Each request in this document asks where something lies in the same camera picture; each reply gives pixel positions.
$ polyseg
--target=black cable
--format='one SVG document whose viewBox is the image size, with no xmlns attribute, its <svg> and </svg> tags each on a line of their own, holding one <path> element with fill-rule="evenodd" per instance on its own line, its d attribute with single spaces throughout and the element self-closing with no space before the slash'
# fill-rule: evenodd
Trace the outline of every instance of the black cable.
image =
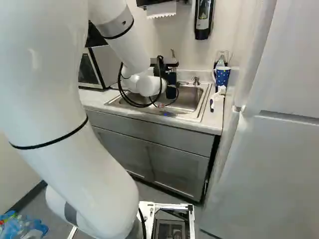
<svg viewBox="0 0 319 239">
<path fill-rule="evenodd" d="M 122 74 L 121 74 L 121 76 L 122 76 L 122 78 L 123 78 L 123 79 L 125 79 L 125 80 L 127 80 L 127 79 L 129 79 L 129 78 L 130 78 L 130 77 L 128 77 L 128 78 L 125 78 L 125 77 L 124 77 L 124 76 L 123 76 Z"/>
<path fill-rule="evenodd" d="M 160 69 L 160 60 L 163 60 L 163 57 L 162 56 L 157 56 L 157 64 L 158 64 L 158 68 Z M 151 101 L 149 104 L 139 104 L 139 103 L 136 103 L 134 101 L 132 101 L 124 92 L 123 88 L 122 88 L 122 85 L 121 85 L 121 76 L 122 76 L 122 68 L 123 68 L 123 62 L 121 63 L 121 67 L 120 67 L 120 70 L 119 70 L 119 74 L 118 74 L 118 87 L 119 87 L 119 91 L 120 91 L 120 94 L 122 96 L 122 98 L 128 103 L 130 104 L 131 106 L 133 107 L 137 107 L 137 108 L 146 108 L 150 105 L 153 105 L 161 96 L 161 91 L 162 91 L 162 77 L 161 77 L 161 74 L 160 74 L 160 70 L 159 70 L 159 80 L 160 80 L 160 87 L 159 87 L 159 93 L 158 95 L 156 96 L 155 100 L 154 101 Z"/>
<path fill-rule="evenodd" d="M 172 102 L 170 102 L 169 104 L 164 105 L 163 108 L 166 107 L 166 106 L 170 106 L 171 104 L 173 104 L 173 103 L 175 103 L 175 102 L 177 101 L 177 98 L 178 98 L 178 96 L 179 96 L 179 89 L 176 87 L 176 90 L 177 90 L 177 96 L 175 97 L 175 99 L 174 99 Z"/>
<path fill-rule="evenodd" d="M 145 221 L 144 221 L 144 216 L 139 209 L 140 217 L 141 217 L 141 222 L 142 222 L 142 230 L 143 230 L 143 239 L 146 239 L 146 227 L 145 227 Z"/>
</svg>

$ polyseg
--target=paper towel dispenser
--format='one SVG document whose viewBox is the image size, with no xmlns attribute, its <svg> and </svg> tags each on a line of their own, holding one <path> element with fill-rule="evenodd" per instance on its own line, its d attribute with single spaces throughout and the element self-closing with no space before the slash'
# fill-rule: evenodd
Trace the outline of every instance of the paper towel dispenser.
<svg viewBox="0 0 319 239">
<path fill-rule="evenodd" d="M 136 0 L 136 4 L 138 7 L 141 7 L 144 10 L 146 10 L 148 5 L 162 3 L 162 2 L 166 2 L 166 1 L 181 1 L 184 3 L 191 2 L 191 0 Z"/>
</svg>

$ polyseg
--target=sink basin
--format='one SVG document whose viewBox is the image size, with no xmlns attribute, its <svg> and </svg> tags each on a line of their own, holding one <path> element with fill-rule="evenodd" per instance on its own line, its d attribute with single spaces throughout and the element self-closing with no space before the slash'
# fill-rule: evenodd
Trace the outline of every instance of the sink basin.
<svg viewBox="0 0 319 239">
<path fill-rule="evenodd" d="M 211 84 L 201 83 L 199 86 L 193 85 L 181 85 L 179 90 L 179 96 L 177 100 L 169 106 L 159 108 L 161 104 L 168 105 L 173 100 L 167 99 L 165 93 L 161 95 L 155 105 L 150 105 L 146 108 L 136 108 L 127 103 L 121 96 L 118 96 L 111 101 L 105 103 L 106 106 L 113 106 L 118 108 L 130 109 L 139 112 L 145 112 L 153 115 L 161 115 L 166 117 L 174 117 L 178 119 L 200 121 L 199 117 L 203 114 L 204 107 L 203 102 L 207 101 L 208 91 Z M 138 104 L 148 104 L 150 99 L 143 97 L 140 94 L 126 92 L 127 96 Z"/>
</svg>

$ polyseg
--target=wall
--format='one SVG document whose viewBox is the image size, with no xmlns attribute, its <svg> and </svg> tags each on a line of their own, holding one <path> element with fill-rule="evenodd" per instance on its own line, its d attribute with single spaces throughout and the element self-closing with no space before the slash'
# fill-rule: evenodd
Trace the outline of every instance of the wall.
<svg viewBox="0 0 319 239">
<path fill-rule="evenodd" d="M 180 69 L 211 70 L 217 50 L 234 51 L 232 64 L 238 65 L 242 56 L 244 34 L 239 20 L 245 20 L 240 12 L 249 8 L 255 0 L 216 0 L 214 27 L 208 40 L 198 41 L 194 36 L 195 0 L 192 6 L 179 3 L 177 15 L 172 17 L 147 19 L 146 12 L 136 6 L 136 0 L 127 0 L 135 23 L 139 28 L 146 48 L 152 57 L 159 54 L 171 56 L 175 50 Z"/>
<path fill-rule="evenodd" d="M 5 213 L 39 182 L 38 175 L 0 132 L 0 214 Z"/>
</svg>

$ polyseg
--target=baseboard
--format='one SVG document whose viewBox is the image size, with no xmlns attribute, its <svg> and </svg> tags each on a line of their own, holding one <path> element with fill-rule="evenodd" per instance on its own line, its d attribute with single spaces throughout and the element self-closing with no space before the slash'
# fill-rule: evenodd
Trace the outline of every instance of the baseboard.
<svg viewBox="0 0 319 239">
<path fill-rule="evenodd" d="M 173 196 L 173 197 L 175 197 L 175 198 L 178 198 L 178 199 L 180 199 L 181 201 L 184 201 L 184 202 L 186 202 L 186 203 L 191 203 L 191 204 L 193 204 L 194 206 L 199 206 L 199 207 L 202 206 L 202 205 L 201 205 L 201 202 L 198 202 L 198 201 L 192 200 L 192 199 L 190 199 L 190 198 L 187 198 L 187 197 L 185 197 L 185 196 L 182 196 L 181 194 L 176 193 L 176 192 L 173 192 L 173 191 L 171 191 L 171 190 L 169 190 L 169 189 L 166 189 L 166 188 L 164 188 L 164 187 L 161 187 L 160 185 L 156 185 L 156 184 L 154 184 L 154 183 L 145 181 L 144 179 L 139 178 L 139 177 L 136 177 L 136 176 L 134 176 L 134 175 L 132 175 L 132 174 L 130 174 L 130 176 L 131 176 L 135 181 L 137 181 L 137 182 L 143 183 L 144 185 L 146 185 L 146 186 L 148 186 L 148 187 L 154 188 L 154 189 L 156 189 L 156 190 L 158 190 L 158 191 L 161 191 L 161 192 L 166 193 L 166 194 L 168 194 L 168 195 L 170 195 L 170 196 Z"/>
<path fill-rule="evenodd" d="M 8 211 L 20 212 L 27 204 L 29 204 L 48 184 L 45 181 L 39 182 L 30 192 L 14 204 Z"/>
</svg>

